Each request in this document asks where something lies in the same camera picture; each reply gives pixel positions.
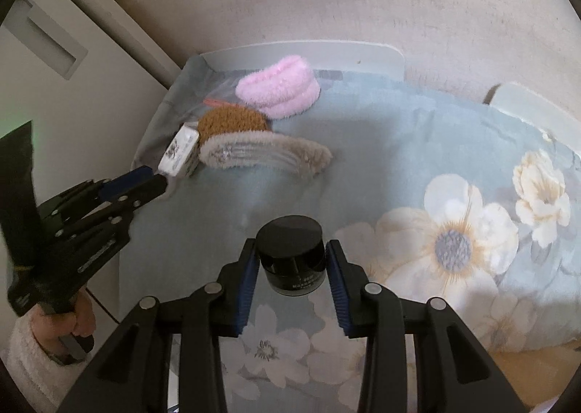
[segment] textured wall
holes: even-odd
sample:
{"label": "textured wall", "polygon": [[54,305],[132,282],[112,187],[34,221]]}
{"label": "textured wall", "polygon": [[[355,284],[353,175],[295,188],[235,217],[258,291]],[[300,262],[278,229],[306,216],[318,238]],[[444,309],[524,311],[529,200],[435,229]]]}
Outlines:
{"label": "textured wall", "polygon": [[383,42],[412,83],[482,100],[516,80],[581,119],[581,22],[567,0],[117,1],[179,64],[256,42]]}

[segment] blue fabric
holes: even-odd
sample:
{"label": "blue fabric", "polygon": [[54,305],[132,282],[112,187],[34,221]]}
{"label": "blue fabric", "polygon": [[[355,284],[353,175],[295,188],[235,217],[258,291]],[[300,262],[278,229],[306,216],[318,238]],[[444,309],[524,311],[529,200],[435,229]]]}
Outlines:
{"label": "blue fabric", "polygon": [[[155,168],[179,124],[207,110],[202,99],[233,101],[244,74],[216,73],[202,58],[190,59],[153,118],[135,164]],[[437,290],[430,279],[437,264],[459,270],[454,280],[467,277],[466,292],[460,287],[444,297],[455,300],[454,308],[489,348],[540,348],[581,333],[577,155],[486,105],[383,76],[317,76],[322,93],[312,109],[272,128],[329,147],[329,168],[305,181],[263,167],[200,166],[169,199],[136,215],[120,259],[122,313],[146,295],[162,301],[187,296],[215,280],[263,224],[303,214],[320,222],[326,240],[338,237],[370,278],[398,287],[402,297]],[[541,209],[537,199],[544,199]],[[545,210],[549,216],[541,217]],[[402,245],[413,246],[418,237],[426,241],[423,258],[419,252],[402,256]],[[227,347],[233,353],[225,367],[234,385],[231,411],[274,405],[280,412],[353,410],[350,389],[360,382],[361,346],[331,345],[336,320],[326,306],[328,291],[325,282],[308,297],[283,297],[259,274],[251,329],[240,344]],[[468,320],[471,311],[480,314]],[[273,313],[275,332],[266,332]],[[271,339],[271,351],[257,351],[253,341],[260,336]],[[281,339],[293,346],[287,357]],[[268,359],[257,364],[261,356]],[[335,372],[326,371],[324,364],[333,360]]]}

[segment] metal screw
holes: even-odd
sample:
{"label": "metal screw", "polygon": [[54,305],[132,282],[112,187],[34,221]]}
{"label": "metal screw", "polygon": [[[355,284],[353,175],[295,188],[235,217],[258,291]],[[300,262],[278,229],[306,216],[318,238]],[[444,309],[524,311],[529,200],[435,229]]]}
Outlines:
{"label": "metal screw", "polygon": [[141,300],[139,300],[139,306],[142,309],[150,309],[153,308],[156,304],[156,300],[153,297],[143,297]]}
{"label": "metal screw", "polygon": [[213,295],[214,293],[220,293],[221,290],[222,285],[220,285],[218,282],[206,283],[204,287],[204,291],[210,295]]}
{"label": "metal screw", "polygon": [[378,283],[368,283],[365,285],[365,291],[371,295],[379,295],[381,293],[381,285]]}
{"label": "metal screw", "polygon": [[445,309],[448,306],[448,304],[446,303],[446,300],[444,300],[444,299],[435,298],[435,299],[430,300],[430,306],[433,309],[442,310],[442,309]]}

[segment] pink fuzzy slipper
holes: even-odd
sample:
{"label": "pink fuzzy slipper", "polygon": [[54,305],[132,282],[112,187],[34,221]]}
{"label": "pink fuzzy slipper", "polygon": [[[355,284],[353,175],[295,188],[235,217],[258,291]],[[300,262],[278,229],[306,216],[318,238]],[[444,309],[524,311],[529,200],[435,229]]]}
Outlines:
{"label": "pink fuzzy slipper", "polygon": [[298,115],[313,106],[313,103],[315,103],[319,98],[320,93],[321,86],[313,78],[309,87],[307,87],[307,90],[297,97],[279,103],[278,105],[260,108],[259,111],[264,113],[270,119],[288,118],[292,115]]}
{"label": "pink fuzzy slipper", "polygon": [[236,86],[236,96],[252,106],[271,107],[296,98],[314,80],[314,72],[307,61],[299,55],[290,55],[242,78]]}

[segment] black jar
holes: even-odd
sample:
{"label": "black jar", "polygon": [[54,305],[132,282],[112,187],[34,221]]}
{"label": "black jar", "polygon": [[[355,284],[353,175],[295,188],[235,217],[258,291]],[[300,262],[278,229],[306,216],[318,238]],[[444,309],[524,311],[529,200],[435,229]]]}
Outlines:
{"label": "black jar", "polygon": [[256,252],[272,288],[283,295],[312,292],[325,279],[322,228],[307,216],[283,216],[256,235]]}

